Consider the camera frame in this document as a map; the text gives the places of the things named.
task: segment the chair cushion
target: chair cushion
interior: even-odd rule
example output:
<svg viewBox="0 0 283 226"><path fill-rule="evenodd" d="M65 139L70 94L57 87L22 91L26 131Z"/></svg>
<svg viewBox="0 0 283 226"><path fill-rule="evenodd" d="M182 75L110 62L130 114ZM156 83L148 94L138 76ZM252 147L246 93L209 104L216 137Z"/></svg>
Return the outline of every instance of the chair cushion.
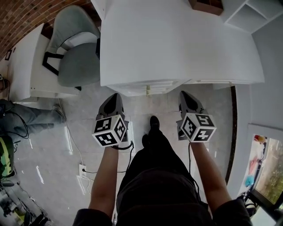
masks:
<svg viewBox="0 0 283 226"><path fill-rule="evenodd" d="M64 87L78 87L100 79L96 43L84 43L70 49L60 61L58 82Z"/></svg>

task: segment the brick wall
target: brick wall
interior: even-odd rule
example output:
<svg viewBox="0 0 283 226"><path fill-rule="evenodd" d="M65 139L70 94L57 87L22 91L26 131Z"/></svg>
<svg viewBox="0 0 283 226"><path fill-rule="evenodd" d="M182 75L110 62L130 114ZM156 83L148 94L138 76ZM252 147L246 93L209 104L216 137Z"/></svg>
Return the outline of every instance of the brick wall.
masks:
<svg viewBox="0 0 283 226"><path fill-rule="evenodd" d="M45 23L42 34L50 38L55 16L68 5L81 6L97 26L101 25L90 0L0 0L0 60L42 23Z"/></svg>

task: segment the white table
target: white table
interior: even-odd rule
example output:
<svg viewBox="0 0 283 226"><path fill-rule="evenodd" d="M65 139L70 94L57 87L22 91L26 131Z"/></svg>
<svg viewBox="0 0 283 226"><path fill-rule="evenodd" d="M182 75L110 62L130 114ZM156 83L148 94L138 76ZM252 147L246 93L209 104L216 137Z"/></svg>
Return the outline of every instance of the white table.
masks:
<svg viewBox="0 0 283 226"><path fill-rule="evenodd" d="M10 99L13 102L30 102L34 98L65 98L78 95L74 87L62 87L57 75L43 67L42 61L49 39L41 35L44 24L33 29L13 48L9 61L2 60L0 69L9 65L11 82Z"/></svg>

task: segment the gray pants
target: gray pants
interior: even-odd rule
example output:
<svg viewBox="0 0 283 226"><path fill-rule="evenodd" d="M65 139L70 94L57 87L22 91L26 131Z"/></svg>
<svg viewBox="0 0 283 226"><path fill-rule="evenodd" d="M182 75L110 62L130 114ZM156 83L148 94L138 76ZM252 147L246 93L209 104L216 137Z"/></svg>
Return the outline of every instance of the gray pants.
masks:
<svg viewBox="0 0 283 226"><path fill-rule="evenodd" d="M6 110L10 109L7 108L8 105L11 105L11 103L9 102L6 104ZM27 133L20 117L11 112L17 113L22 117L27 124L29 134L36 134L44 129L53 128L56 124L65 122L64 117L55 110L42 110L26 107L20 104L14 104L11 110L8 111L2 119L0 119L1 134L9 131L25 136ZM17 142L22 139L22 137L17 134L9 132L7 132L7 135L13 139L13 142Z"/></svg>

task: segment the person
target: person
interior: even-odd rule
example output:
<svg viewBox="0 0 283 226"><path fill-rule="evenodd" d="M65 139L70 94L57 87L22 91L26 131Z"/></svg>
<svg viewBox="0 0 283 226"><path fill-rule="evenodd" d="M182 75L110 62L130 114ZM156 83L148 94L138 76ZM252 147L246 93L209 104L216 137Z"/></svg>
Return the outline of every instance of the person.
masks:
<svg viewBox="0 0 283 226"><path fill-rule="evenodd" d="M144 135L144 149L136 153L117 195L117 226L190 225L250 226L242 200L232 200L226 183L203 143L191 143L207 206L203 205L194 179L159 130L152 116ZM95 177L88 209L78 211L73 226L111 226L115 207L118 150L106 147Z"/></svg>
<svg viewBox="0 0 283 226"><path fill-rule="evenodd" d="M43 110L8 101L8 87L6 79L0 80L0 106L5 109L5 115L0 117L0 136L8 135L15 143L27 138L28 134L36 134L66 122L59 105L55 105L53 110Z"/></svg>

